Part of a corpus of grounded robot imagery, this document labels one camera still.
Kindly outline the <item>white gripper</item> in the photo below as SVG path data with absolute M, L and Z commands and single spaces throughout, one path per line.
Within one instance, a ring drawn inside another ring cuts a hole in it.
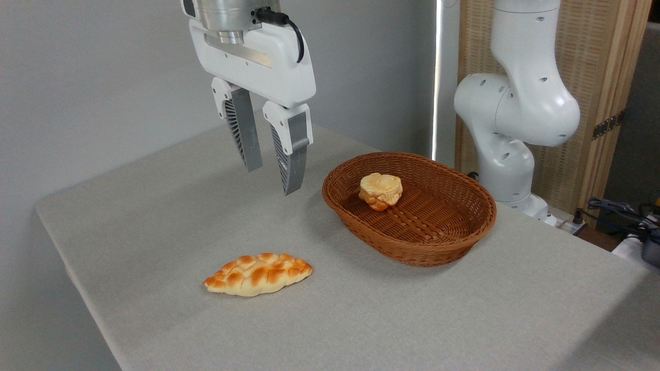
M 243 44 L 233 45 L 222 44 L 199 21 L 190 20 L 189 30 L 201 66 L 215 76 L 211 87 L 217 111 L 227 123 L 247 171 L 262 167 L 251 91 L 270 100 L 262 112 L 271 125 L 284 194 L 299 190 L 307 146 L 314 142 L 309 106 L 303 103 L 317 89 L 307 50 L 297 63 L 295 31 L 289 26 L 264 24 L 245 33 Z

